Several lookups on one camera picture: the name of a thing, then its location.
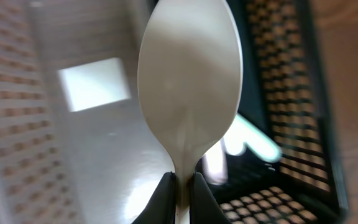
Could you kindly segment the white plastic fork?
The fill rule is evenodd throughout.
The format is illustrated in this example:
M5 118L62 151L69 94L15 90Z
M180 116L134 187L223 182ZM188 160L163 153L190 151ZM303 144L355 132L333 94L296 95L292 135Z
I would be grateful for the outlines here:
M203 156L203 175L212 185L222 185L227 181L226 154L223 140L213 145Z

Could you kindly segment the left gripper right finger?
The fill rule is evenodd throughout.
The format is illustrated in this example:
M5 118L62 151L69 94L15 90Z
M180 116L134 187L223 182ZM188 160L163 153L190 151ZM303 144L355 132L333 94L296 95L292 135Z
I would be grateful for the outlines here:
M195 172L190 180L190 223L231 224L199 172Z

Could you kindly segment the white spoon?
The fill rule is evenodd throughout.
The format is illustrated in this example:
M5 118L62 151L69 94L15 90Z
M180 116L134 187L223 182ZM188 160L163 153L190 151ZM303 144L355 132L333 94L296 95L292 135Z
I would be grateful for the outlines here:
M145 28L137 75L142 114L175 168L175 221L188 223L195 166L239 106L242 48L228 3L159 1Z

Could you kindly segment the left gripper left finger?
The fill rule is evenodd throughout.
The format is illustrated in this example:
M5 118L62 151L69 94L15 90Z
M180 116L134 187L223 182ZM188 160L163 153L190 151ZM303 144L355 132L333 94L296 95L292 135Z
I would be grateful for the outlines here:
M176 175L166 172L149 202L132 224L174 224L176 216Z

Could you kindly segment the pale green plastic fork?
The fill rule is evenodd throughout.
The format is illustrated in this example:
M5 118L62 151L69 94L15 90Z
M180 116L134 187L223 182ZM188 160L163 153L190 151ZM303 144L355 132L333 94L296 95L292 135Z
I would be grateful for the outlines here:
M240 114L236 114L223 137L223 148L231 156L240 156L250 149L260 160L275 163L282 158L282 150L270 137Z

